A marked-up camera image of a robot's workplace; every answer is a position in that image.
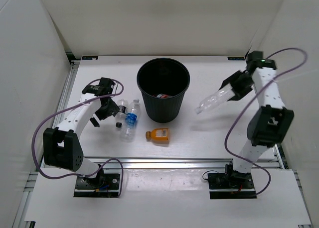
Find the clear unlabelled plastic bottle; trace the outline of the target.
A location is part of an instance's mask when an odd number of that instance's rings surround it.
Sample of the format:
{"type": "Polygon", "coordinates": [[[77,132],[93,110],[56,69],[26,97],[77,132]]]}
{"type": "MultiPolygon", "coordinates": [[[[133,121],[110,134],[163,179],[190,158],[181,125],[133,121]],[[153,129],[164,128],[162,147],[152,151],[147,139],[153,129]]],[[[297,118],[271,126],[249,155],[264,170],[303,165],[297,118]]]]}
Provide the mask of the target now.
{"type": "Polygon", "coordinates": [[[223,88],[219,89],[217,92],[204,98],[199,103],[199,106],[195,109],[195,112],[197,114],[200,114],[204,111],[214,109],[222,103],[231,99],[233,96],[235,96],[235,93],[232,91],[231,85],[227,84],[223,88]]]}

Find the blue label Aquafina bottle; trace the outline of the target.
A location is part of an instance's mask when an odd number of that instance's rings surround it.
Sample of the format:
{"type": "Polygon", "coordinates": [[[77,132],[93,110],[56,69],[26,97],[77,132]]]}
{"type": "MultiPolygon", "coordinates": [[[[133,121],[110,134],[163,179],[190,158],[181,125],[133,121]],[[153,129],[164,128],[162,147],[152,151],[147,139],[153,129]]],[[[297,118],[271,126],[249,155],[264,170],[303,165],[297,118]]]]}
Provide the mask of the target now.
{"type": "Polygon", "coordinates": [[[138,118],[140,117],[141,107],[140,100],[134,99],[128,107],[128,112],[126,114],[124,124],[121,129],[120,138],[123,141],[131,142],[134,139],[136,133],[136,126],[138,118]]]}

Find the red label plastic bottle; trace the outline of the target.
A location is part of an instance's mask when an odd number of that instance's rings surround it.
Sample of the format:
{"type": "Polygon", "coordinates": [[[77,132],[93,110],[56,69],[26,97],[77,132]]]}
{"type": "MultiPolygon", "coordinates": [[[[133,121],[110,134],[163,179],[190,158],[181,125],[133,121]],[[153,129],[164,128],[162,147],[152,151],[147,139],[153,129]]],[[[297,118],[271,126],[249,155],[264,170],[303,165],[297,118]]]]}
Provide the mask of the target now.
{"type": "Polygon", "coordinates": [[[172,98],[171,95],[167,95],[167,94],[163,94],[163,93],[154,94],[153,97],[155,97],[155,98],[160,98],[160,99],[172,98]]]}

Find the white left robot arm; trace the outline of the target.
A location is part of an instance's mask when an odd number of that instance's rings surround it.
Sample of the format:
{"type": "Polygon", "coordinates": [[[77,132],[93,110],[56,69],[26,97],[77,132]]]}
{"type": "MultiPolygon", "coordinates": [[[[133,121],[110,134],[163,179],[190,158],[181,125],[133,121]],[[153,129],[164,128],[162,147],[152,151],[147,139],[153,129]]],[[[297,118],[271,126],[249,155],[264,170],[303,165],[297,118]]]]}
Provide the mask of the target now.
{"type": "Polygon", "coordinates": [[[82,94],[77,106],[56,128],[47,128],[44,131],[44,162],[72,171],[83,177],[93,188],[100,188],[105,181],[103,171],[99,170],[98,164],[84,157],[79,138],[91,119],[93,126],[99,126],[93,115],[104,120],[115,116],[119,107],[110,97],[99,99],[91,93],[82,94]]]}

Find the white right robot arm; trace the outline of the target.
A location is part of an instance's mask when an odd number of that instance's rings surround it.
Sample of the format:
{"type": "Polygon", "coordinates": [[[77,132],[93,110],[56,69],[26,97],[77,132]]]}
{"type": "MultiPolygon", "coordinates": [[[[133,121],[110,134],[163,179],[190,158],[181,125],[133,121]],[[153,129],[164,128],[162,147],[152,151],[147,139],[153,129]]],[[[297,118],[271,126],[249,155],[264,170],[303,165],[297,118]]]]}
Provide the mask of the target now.
{"type": "Polygon", "coordinates": [[[257,68],[253,75],[259,109],[247,127],[247,141],[239,153],[226,166],[224,183],[229,188],[237,187],[248,180],[252,164],[276,144],[281,143],[293,121],[294,112],[283,103],[277,83],[276,70],[257,68]]]}

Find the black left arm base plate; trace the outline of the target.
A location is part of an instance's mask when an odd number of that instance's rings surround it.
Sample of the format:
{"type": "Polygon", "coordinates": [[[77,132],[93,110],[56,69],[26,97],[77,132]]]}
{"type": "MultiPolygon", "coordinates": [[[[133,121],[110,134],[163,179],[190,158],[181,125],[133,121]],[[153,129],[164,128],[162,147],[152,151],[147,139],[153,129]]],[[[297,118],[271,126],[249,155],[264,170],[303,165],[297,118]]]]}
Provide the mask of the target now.
{"type": "Polygon", "coordinates": [[[75,198],[117,198],[120,191],[119,173],[106,173],[98,185],[92,185],[88,179],[77,178],[73,197],[75,198]]]}

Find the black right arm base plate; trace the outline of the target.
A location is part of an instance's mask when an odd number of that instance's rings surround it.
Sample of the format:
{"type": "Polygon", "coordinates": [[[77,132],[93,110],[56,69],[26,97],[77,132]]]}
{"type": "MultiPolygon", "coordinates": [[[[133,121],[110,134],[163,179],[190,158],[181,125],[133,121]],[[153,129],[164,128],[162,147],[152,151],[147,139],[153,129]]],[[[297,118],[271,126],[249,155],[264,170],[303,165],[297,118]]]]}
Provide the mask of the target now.
{"type": "Polygon", "coordinates": [[[211,200],[256,199],[256,190],[251,174],[244,182],[231,181],[225,173],[209,170],[202,174],[208,182],[211,200]]]}

